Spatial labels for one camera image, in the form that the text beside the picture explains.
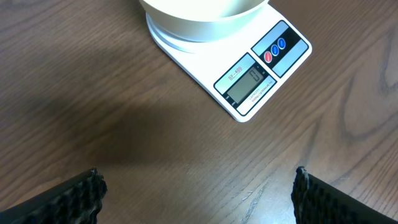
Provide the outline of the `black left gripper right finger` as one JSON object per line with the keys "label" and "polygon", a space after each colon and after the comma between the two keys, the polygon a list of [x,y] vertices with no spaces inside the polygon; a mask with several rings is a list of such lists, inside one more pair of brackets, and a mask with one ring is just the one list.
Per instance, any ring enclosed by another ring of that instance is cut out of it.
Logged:
{"label": "black left gripper right finger", "polygon": [[291,200],[297,224],[397,224],[328,183],[296,169]]}

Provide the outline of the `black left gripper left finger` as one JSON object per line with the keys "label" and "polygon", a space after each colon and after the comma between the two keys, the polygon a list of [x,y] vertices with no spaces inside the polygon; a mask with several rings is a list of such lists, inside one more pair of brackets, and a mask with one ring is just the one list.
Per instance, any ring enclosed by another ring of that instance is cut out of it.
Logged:
{"label": "black left gripper left finger", "polygon": [[96,224],[107,192],[95,168],[1,212],[3,224]]}

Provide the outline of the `white digital kitchen scale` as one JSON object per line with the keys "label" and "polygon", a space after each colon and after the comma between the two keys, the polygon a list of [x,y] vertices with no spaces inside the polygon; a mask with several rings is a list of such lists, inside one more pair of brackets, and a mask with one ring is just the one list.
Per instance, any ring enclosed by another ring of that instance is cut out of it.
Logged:
{"label": "white digital kitchen scale", "polygon": [[236,121],[249,121],[312,53],[312,45],[266,4],[238,33],[211,42],[147,25],[155,43]]}

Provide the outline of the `cream round bowl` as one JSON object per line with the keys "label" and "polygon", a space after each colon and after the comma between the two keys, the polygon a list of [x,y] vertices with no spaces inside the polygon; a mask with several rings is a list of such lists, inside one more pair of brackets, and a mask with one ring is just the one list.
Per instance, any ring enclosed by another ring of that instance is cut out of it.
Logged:
{"label": "cream round bowl", "polygon": [[140,0],[140,4],[163,30],[179,38],[209,42],[237,32],[268,0]]}

